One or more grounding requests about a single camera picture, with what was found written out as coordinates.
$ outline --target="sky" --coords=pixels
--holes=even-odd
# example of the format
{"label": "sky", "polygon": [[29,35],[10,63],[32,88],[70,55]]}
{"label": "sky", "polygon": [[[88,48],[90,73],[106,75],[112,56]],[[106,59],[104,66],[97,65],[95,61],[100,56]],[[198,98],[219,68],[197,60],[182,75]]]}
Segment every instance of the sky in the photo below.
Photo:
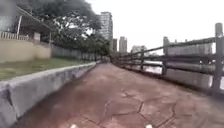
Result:
{"label": "sky", "polygon": [[215,24],[224,23],[223,0],[86,0],[95,13],[113,15],[114,38],[128,38],[148,49],[171,42],[215,36]]}

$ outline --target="wall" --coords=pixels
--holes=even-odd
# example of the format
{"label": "wall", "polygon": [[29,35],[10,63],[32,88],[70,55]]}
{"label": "wall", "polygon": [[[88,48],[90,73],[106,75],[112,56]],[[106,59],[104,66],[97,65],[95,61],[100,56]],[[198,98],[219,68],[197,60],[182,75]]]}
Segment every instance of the wall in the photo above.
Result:
{"label": "wall", "polygon": [[51,50],[48,46],[33,44],[26,40],[0,39],[0,63],[50,57]]}
{"label": "wall", "polygon": [[96,64],[52,69],[0,82],[0,128],[9,128],[45,97]]}

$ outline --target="wooden railing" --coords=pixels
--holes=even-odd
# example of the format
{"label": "wooden railing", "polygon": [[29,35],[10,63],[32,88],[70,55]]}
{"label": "wooden railing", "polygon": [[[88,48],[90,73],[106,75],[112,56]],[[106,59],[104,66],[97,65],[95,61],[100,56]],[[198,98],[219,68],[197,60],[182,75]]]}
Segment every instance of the wooden railing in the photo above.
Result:
{"label": "wooden railing", "polygon": [[[120,67],[135,70],[142,73],[148,73],[145,69],[147,67],[160,67],[162,68],[162,73],[150,74],[157,75],[163,78],[167,78],[167,70],[179,70],[184,72],[199,73],[211,75],[212,85],[209,87],[209,92],[220,92],[220,82],[223,72],[223,51],[224,51],[224,37],[222,24],[217,23],[215,25],[215,37],[186,41],[180,43],[170,43],[167,37],[164,37],[164,46],[142,50],[136,53],[130,53],[127,55],[120,55],[112,58],[112,62]],[[199,48],[203,46],[204,48],[212,49],[212,45],[216,45],[216,52],[196,52],[191,53],[192,48]],[[172,50],[178,48],[188,47],[188,53],[182,52],[182,54],[170,54]],[[163,50],[163,55],[152,55],[150,52]]]}
{"label": "wooden railing", "polygon": [[0,39],[29,40],[29,36],[17,35],[9,32],[0,32]]}

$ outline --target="paved walkway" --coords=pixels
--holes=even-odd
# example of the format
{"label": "paved walkway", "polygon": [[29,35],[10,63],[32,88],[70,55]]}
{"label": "paved walkway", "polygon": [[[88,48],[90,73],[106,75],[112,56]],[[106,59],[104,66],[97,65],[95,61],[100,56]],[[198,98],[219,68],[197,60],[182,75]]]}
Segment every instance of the paved walkway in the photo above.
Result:
{"label": "paved walkway", "polygon": [[101,64],[13,128],[223,128],[224,107],[162,80]]}

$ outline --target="grass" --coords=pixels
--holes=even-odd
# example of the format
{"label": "grass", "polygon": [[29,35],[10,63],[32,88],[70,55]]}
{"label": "grass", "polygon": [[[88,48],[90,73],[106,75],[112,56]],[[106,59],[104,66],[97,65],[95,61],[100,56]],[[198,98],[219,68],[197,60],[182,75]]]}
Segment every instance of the grass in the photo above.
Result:
{"label": "grass", "polygon": [[22,76],[48,69],[74,66],[82,63],[82,61],[68,58],[51,58],[43,60],[2,63],[0,64],[0,81],[16,76]]}

